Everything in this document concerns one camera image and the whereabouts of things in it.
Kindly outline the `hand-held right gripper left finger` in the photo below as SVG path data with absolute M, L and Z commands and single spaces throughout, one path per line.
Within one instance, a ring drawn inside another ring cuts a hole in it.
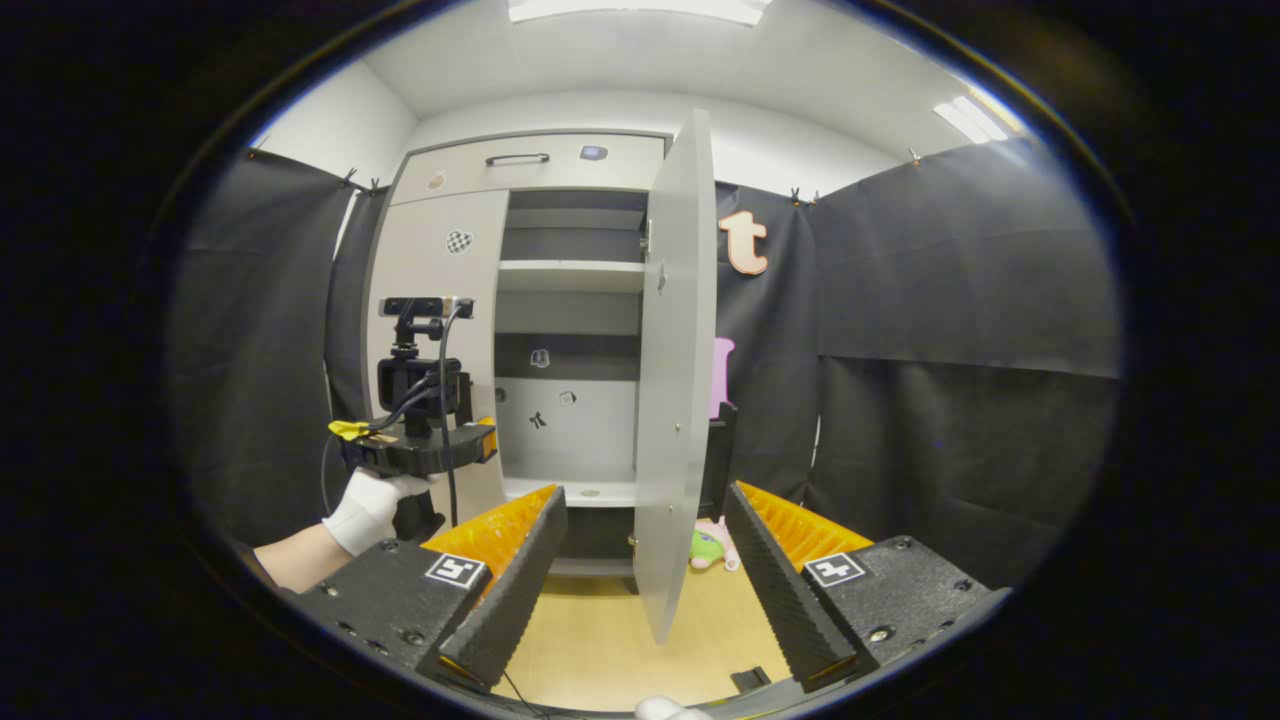
M 429 541 L 381 539 L 289 602 L 375 667 L 485 694 L 524 637 L 567 520 L 563 487 L 543 486 Z

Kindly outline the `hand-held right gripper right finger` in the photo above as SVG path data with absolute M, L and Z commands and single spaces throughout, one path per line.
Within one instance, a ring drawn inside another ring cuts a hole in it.
M 728 487 L 723 509 L 742 569 L 805 692 L 906 664 L 1009 596 L 922 539 L 873 542 L 744 482 Z

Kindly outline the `grey double-door shoe cabinet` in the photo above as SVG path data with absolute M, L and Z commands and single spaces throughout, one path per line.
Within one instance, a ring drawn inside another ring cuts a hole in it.
M 650 188 L 507 190 L 509 206 L 500 261 L 644 265 Z M 390 191 L 378 218 L 364 279 L 360 378 L 367 409 L 366 281 L 381 219 L 392 206 Z M 499 451 L 489 468 L 460 474 L 460 507 L 466 516 L 508 500 L 504 477 L 585 480 L 634 475 L 636 482 L 641 313 L 643 291 L 502 293 L 495 288 L 493 419 Z M 570 539 L 561 551 L 561 565 L 634 577 L 634 515 L 635 506 L 570 507 Z

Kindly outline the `grey cabinet door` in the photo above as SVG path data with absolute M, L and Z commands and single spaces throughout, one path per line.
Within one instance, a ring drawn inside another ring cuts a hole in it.
M 470 374 L 474 415 L 495 416 L 495 313 L 509 192 L 457 193 L 389 206 L 367 269 L 364 360 L 367 405 L 376 415 L 378 361 L 388 357 L 394 322 L 380 316 L 388 297 L 474 299 L 474 315 L 451 331 L 448 355 Z
M 648 196 L 636 405 L 634 578 L 652 638 L 669 639 L 710 427 L 716 327 L 710 118 L 695 109 Z

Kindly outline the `white cabinet shelf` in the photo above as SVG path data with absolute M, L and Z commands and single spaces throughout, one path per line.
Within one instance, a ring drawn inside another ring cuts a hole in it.
M 502 293 L 640 293 L 641 263 L 581 260 L 503 260 L 497 291 Z
M 503 478 L 503 491 L 508 500 L 524 497 L 545 486 L 563 487 L 566 503 L 576 509 L 631 509 L 636 502 L 634 475 L 594 477 L 585 480 L 532 477 Z

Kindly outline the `grey cabinet drawer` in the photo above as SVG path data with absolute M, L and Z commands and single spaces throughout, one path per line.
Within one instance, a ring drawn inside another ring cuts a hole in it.
M 671 137 L 605 132 L 545 132 L 471 138 L 404 156 L 390 205 L 494 190 L 646 191 Z M 543 164 L 486 167 L 504 154 L 548 152 Z

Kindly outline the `green and pink plush toy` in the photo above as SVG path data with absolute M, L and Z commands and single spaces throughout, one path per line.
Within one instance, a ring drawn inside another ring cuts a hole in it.
M 689 562 L 696 570 L 707 570 L 717 562 L 722 562 L 726 571 L 737 571 L 742 566 L 724 516 L 695 521 Z

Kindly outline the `white rounded object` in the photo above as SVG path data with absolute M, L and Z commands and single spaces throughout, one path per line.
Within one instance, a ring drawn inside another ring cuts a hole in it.
M 707 711 L 655 694 L 641 700 L 634 708 L 636 720 L 714 720 Z

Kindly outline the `black backdrop cloth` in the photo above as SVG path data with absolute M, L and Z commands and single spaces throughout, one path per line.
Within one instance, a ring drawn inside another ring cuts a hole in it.
M 346 486 L 329 421 L 384 416 L 360 322 L 389 191 L 347 210 L 334 177 L 242 163 L 186 238 L 174 442 L 244 544 L 325 518 Z M 730 479 L 1020 585 L 1089 493 L 1123 365 L 1105 241 L 1059 164 L 1027 138 L 968 145 L 813 205 L 716 182 L 716 233 Z

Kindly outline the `long ceiling light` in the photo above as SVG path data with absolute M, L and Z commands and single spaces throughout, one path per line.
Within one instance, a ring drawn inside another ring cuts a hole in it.
M 508 0 L 512 23 L 596 12 L 658 12 L 756 26 L 773 0 Z

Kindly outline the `small ceiling light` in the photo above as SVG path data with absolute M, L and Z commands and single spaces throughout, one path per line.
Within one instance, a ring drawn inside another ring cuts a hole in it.
M 933 113 L 972 143 L 1009 140 L 1009 133 L 968 97 L 941 102 L 933 108 Z

